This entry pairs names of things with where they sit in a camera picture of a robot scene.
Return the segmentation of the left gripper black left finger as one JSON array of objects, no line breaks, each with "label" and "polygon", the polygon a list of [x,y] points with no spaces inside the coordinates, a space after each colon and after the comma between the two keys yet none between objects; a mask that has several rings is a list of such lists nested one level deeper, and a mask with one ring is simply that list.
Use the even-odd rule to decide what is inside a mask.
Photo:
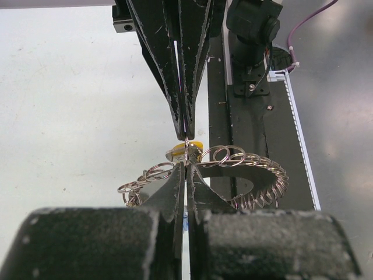
[{"label": "left gripper black left finger", "polygon": [[22,223],[2,279],[181,279],[185,167],[136,208],[40,208]]}]

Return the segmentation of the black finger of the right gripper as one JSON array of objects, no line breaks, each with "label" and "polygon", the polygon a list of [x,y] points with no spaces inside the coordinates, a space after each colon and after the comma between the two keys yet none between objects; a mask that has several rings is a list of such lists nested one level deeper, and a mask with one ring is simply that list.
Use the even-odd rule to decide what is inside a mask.
[{"label": "black finger of the right gripper", "polygon": [[127,1],[142,54],[171,111],[175,133],[185,139],[181,86],[174,42],[180,37],[177,1]]}]

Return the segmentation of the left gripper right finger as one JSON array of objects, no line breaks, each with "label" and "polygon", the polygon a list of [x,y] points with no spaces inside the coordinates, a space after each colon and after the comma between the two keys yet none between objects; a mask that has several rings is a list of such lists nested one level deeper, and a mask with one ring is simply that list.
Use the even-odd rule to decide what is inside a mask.
[{"label": "left gripper right finger", "polygon": [[360,279],[337,220],[320,211],[239,211],[186,171],[192,279]]}]

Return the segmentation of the yellow key tag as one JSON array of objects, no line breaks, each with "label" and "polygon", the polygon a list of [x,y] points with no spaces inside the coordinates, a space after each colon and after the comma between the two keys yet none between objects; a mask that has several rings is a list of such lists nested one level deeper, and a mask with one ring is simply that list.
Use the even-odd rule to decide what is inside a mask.
[{"label": "yellow key tag", "polygon": [[199,163],[203,153],[203,143],[191,141],[189,144],[178,144],[166,152],[166,159],[170,162],[178,163],[185,161],[185,151],[187,151],[188,161]]}]

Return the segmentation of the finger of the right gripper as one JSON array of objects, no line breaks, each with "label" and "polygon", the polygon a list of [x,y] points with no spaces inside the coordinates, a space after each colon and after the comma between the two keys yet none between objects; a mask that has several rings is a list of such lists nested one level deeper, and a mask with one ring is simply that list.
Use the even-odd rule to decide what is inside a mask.
[{"label": "finger of the right gripper", "polygon": [[178,1],[181,52],[181,140],[195,137],[195,104],[209,51],[213,1]]}]

